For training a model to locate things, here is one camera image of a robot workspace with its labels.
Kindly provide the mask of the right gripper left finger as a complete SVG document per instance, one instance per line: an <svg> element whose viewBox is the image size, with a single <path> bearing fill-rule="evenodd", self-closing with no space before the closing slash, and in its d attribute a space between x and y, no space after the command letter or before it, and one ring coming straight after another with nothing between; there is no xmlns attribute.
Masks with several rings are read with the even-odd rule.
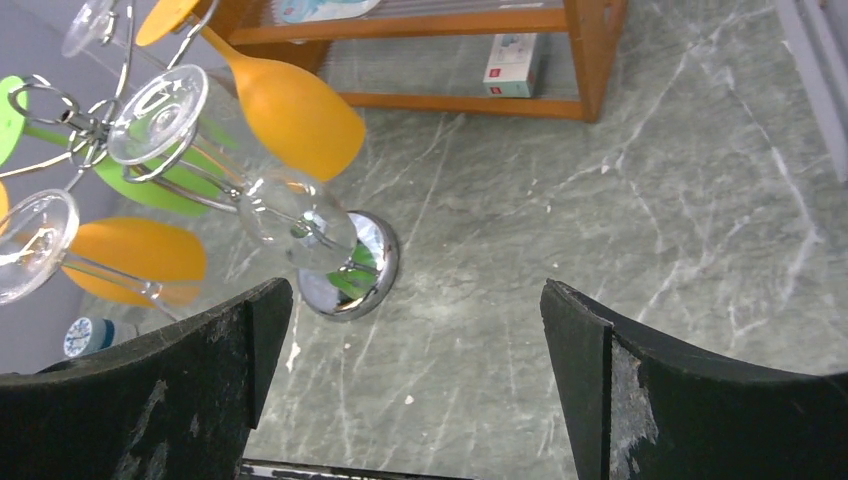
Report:
<svg viewBox="0 0 848 480"><path fill-rule="evenodd" d="M293 311L272 279L191 318L1 378L5 479L233 479Z"/></svg>

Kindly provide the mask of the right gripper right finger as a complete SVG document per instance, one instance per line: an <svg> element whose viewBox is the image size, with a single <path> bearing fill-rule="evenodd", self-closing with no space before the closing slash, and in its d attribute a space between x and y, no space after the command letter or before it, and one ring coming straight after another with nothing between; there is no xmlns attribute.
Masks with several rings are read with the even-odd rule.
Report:
<svg viewBox="0 0 848 480"><path fill-rule="evenodd" d="M847 376L719 355L548 280L540 311L581 479L843 479Z"/></svg>

